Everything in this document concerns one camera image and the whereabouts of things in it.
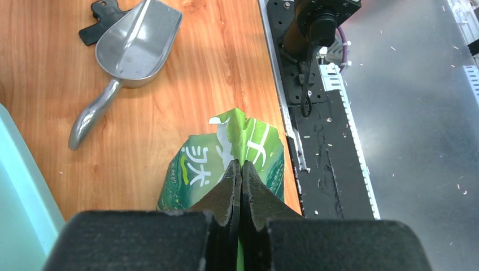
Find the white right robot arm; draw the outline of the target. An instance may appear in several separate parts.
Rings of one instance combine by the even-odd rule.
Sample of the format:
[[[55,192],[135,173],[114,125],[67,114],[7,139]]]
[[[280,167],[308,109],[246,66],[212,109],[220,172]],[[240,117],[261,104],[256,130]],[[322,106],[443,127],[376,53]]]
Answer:
[[[282,48],[294,60],[305,61],[309,50],[330,47],[336,29],[362,7],[360,0],[300,0],[282,38]]]

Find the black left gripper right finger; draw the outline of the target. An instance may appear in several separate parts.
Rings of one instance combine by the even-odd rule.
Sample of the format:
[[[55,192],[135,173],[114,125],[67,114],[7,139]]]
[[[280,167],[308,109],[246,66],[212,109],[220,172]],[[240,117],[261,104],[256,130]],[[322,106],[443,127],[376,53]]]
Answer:
[[[245,161],[241,188],[241,245],[244,270],[272,270],[277,244],[269,222],[304,220],[261,181],[254,164]]]

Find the green cat litter bag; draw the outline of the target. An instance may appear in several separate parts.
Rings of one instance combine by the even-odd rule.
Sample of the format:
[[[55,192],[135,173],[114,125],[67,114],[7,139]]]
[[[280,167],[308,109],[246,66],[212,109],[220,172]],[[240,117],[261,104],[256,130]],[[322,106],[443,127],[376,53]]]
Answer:
[[[171,160],[156,204],[159,211],[188,209],[222,179],[232,160],[253,163],[261,181],[284,199],[284,145],[278,130],[238,108],[209,120],[216,132],[191,135]]]

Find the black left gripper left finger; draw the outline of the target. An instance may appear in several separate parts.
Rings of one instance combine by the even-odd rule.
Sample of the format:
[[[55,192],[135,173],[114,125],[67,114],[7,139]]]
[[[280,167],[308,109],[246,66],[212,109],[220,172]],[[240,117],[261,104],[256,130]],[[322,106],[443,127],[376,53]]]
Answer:
[[[232,160],[220,182],[190,209],[210,211],[205,270],[236,270],[241,212],[241,166]]]

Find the black bag clip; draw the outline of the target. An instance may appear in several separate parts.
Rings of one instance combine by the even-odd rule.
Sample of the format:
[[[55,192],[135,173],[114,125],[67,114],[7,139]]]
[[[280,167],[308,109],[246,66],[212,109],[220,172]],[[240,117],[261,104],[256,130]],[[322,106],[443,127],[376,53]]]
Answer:
[[[90,9],[97,22],[79,30],[79,37],[86,46],[97,43],[111,26],[129,12],[121,10],[117,0],[96,1],[90,5]]]

